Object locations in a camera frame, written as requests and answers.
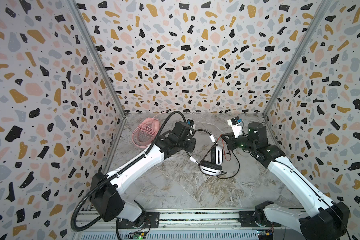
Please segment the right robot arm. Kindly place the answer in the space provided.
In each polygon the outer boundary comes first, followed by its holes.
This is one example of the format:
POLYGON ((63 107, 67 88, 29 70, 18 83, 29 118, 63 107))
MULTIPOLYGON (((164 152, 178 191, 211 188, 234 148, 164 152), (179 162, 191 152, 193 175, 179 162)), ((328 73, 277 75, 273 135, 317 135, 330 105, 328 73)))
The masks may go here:
POLYGON ((348 235, 349 207, 336 203, 310 183, 292 164, 286 154, 271 145, 267 129, 262 123, 249 123, 248 132, 243 132, 239 117, 227 121, 232 133, 222 134, 229 150, 242 149, 273 173, 300 202, 304 211, 281 207, 265 201, 255 207, 254 222, 265 227, 277 223, 300 234, 306 240, 338 240, 348 235))

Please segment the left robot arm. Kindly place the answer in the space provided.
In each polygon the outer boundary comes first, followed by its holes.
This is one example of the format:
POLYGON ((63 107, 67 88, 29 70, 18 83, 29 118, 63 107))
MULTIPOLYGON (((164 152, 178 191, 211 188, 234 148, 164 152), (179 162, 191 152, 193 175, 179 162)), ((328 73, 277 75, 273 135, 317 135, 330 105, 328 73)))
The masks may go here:
POLYGON ((84 231, 98 221, 109 222, 123 219, 135 228, 144 225, 146 211, 136 201, 126 202, 121 195, 150 168, 162 163, 180 151, 192 152, 196 145, 194 121, 186 120, 183 113, 174 111, 168 115, 152 142, 136 157, 107 174, 96 173, 91 190, 80 200, 71 217, 71 229, 84 231), (84 226, 77 225, 77 217, 84 203, 90 201, 98 217, 84 226))

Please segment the white black headphones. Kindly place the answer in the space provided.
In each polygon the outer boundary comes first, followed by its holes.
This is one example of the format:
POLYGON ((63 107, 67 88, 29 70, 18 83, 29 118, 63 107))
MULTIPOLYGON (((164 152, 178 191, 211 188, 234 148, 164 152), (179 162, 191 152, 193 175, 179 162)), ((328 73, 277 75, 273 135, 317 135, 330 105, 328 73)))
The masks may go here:
POLYGON ((211 142, 213 143, 212 147, 209 149, 208 153, 204 156, 202 161, 195 159, 189 152, 186 152, 190 161, 196 163, 199 166, 200 171, 208 176, 222 176, 226 172, 223 171, 223 148, 219 146, 215 137, 211 132, 205 129, 197 129, 195 132, 204 132, 209 135, 211 142))

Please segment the pink headphones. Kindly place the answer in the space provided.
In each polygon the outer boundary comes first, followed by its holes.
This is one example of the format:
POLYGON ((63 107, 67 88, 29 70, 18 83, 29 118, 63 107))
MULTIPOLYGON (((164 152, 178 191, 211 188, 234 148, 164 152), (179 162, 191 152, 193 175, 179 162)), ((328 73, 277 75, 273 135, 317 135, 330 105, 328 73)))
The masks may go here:
POLYGON ((141 149, 148 147, 161 127, 160 121, 156 118, 146 118, 132 133, 133 144, 141 149))

